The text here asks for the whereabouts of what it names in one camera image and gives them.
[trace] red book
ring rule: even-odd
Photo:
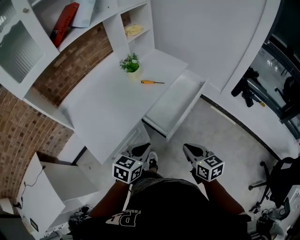
[[[62,10],[59,19],[57,20],[54,29],[50,35],[51,41],[56,47],[59,47],[70,22],[72,21],[76,11],[79,8],[79,3],[73,2],[66,5]]]

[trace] potted plant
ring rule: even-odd
[[[127,73],[130,80],[141,80],[142,69],[138,56],[135,53],[133,53],[132,56],[128,55],[126,59],[121,60],[120,67]]]

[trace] person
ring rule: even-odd
[[[208,199],[199,187],[182,179],[158,174],[155,152],[149,170],[134,182],[125,211],[129,184],[116,181],[105,197],[71,234],[74,240],[106,238],[194,237],[197,239],[251,239],[251,217],[217,180],[203,181]],[[196,181],[200,178],[191,171]]]

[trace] small plant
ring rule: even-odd
[[[139,66],[139,58],[135,53],[132,56],[128,55],[125,60],[121,60],[120,62],[120,67],[127,73],[134,73]]]

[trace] folded cloth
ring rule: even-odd
[[[128,27],[125,27],[125,33],[127,36],[134,36],[139,34],[144,29],[141,25],[131,25]]]

